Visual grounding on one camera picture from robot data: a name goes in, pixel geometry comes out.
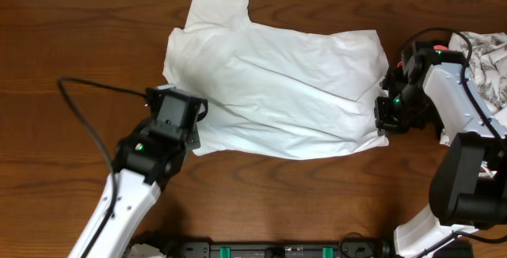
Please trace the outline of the white t-shirt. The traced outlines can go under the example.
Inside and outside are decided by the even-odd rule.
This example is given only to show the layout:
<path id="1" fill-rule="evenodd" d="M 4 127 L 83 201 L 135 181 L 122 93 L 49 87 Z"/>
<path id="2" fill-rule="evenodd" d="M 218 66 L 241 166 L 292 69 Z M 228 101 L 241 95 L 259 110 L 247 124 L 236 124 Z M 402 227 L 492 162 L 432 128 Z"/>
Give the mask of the white t-shirt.
<path id="1" fill-rule="evenodd" d="M 208 101 L 202 156 L 235 150 L 292 160 L 386 146 L 374 102 L 388 63 L 374 30 L 331 35 L 254 23 L 248 0 L 192 0 L 169 36 L 166 80 Z"/>

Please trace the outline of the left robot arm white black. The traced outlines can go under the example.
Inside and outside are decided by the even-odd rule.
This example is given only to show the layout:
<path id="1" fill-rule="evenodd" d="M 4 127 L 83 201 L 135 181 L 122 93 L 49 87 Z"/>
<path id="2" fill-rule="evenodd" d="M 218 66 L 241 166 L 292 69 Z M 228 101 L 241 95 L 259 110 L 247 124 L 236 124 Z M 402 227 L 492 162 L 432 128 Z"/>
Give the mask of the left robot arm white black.
<path id="1" fill-rule="evenodd" d="M 70 257 L 121 257 L 147 212 L 190 150 L 200 147 L 195 123 L 181 127 L 145 119 L 122 138 L 112 173 Z"/>

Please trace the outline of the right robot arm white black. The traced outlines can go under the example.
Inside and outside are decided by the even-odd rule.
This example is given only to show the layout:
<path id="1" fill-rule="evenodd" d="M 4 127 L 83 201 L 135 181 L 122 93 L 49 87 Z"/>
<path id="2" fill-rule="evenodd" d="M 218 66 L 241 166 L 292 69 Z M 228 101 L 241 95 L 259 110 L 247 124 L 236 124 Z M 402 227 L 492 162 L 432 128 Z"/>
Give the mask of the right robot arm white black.
<path id="1" fill-rule="evenodd" d="M 458 51 L 407 49 L 375 100 L 379 131 L 405 133 L 428 121 L 451 143 L 429 187 L 429 203 L 394 233 L 399 257 L 432 257 L 459 237 L 506 223 L 506 129 L 483 103 Z"/>

